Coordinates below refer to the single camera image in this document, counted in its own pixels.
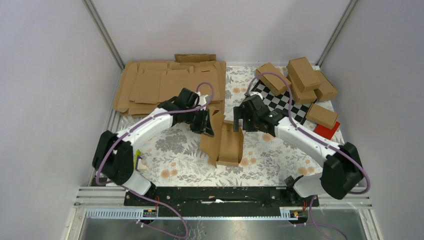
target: gray wall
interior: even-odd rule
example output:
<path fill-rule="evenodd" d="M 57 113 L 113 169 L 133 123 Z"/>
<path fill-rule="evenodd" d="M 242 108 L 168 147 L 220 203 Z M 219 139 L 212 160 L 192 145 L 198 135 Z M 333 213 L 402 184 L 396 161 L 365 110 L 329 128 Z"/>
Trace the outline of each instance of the gray wall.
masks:
<path fill-rule="evenodd" d="M 1 1 L 0 239 L 60 239 L 119 73 L 81 1 Z"/>
<path fill-rule="evenodd" d="M 124 62 L 215 53 L 231 64 L 320 57 L 349 0 L 94 0 Z"/>
<path fill-rule="evenodd" d="M 422 0 L 360 1 L 323 64 L 385 240 L 424 236 L 423 9 Z"/>

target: pile of cardboard boxes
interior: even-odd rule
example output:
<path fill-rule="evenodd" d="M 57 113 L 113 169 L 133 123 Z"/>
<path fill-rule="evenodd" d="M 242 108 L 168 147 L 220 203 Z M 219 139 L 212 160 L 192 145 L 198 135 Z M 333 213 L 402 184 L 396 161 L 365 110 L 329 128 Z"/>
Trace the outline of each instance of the pile of cardboard boxes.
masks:
<path fill-rule="evenodd" d="M 294 104 L 310 104 L 333 100 L 338 91 L 328 81 L 326 76 L 320 70 L 314 70 L 306 57 L 292 59 L 287 65 L 288 75 L 285 77 L 280 70 L 274 67 L 270 62 L 259 67 L 256 74 L 271 72 L 278 74 L 289 85 L 293 96 Z M 271 92 L 278 96 L 283 94 L 287 87 L 275 75 L 265 74 L 259 77 L 259 80 L 267 86 Z M 306 119 L 322 125 L 332 130 L 337 122 L 339 115 L 317 104 L 312 104 L 306 114 Z"/>
<path fill-rule="evenodd" d="M 145 116 L 159 103 L 178 96 L 182 88 L 196 91 L 202 82 L 212 84 L 215 90 L 210 106 L 224 110 L 226 63 L 216 61 L 216 55 L 176 54 L 175 60 L 129 61 L 122 73 L 113 109 L 124 116 Z M 202 85 L 199 91 L 212 93 L 208 85 Z"/>

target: red object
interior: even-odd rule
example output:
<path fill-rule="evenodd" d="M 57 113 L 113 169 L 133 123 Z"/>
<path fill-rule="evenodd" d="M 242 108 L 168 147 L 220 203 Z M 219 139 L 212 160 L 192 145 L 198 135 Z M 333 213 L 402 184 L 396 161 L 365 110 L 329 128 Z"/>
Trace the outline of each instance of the red object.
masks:
<path fill-rule="evenodd" d="M 331 140 L 331 138 L 334 136 L 334 134 L 336 133 L 337 129 L 340 126 L 340 122 L 336 122 L 334 127 L 332 129 L 326 128 L 325 126 L 322 125 L 317 125 L 315 127 L 314 132 L 318 135 L 320 135 L 321 137 L 324 137 L 328 140 Z"/>

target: checkerboard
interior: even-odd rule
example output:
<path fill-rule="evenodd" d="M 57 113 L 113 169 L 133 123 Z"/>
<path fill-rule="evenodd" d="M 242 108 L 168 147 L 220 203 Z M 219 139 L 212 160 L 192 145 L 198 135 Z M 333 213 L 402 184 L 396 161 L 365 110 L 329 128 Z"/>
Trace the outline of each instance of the checkerboard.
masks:
<path fill-rule="evenodd" d="M 275 96 L 271 90 L 265 86 L 261 81 L 258 81 L 257 84 L 252 89 L 253 92 L 258 92 L 263 96 L 263 102 L 268 106 L 270 111 L 274 109 L 282 109 L 286 114 L 289 109 L 289 92 L 285 91 L 285 93 Z M 298 121 L 300 124 L 305 123 L 305 116 L 311 106 L 311 103 L 303 104 L 303 105 L 294 105 L 295 101 L 291 102 L 291 116 L 294 120 Z"/>

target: table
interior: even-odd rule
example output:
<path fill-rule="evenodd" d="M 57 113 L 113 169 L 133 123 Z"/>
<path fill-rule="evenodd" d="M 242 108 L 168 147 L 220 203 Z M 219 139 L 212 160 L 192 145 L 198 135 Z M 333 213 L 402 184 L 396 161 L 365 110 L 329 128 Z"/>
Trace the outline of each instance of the table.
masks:
<path fill-rule="evenodd" d="M 228 66 L 225 85 L 225 119 L 233 120 L 233 107 L 244 99 L 244 93 L 257 67 Z M 278 67 L 285 75 L 287 69 Z M 332 110 L 330 101 L 318 105 Z M 118 129 L 125 129 L 140 118 L 120 118 Z M 315 123 L 306 120 L 305 127 L 313 130 Z M 343 144 L 340 130 L 332 141 Z M 313 175 L 322 168 L 295 146 L 267 133 L 244 134 L 243 158 L 238 167 L 208 164 L 208 156 L 199 150 L 200 135 L 190 132 L 187 124 L 178 124 L 150 139 L 140 149 L 141 170 L 145 178 L 157 186 L 167 187 L 228 187 L 284 186 L 284 179 Z"/>

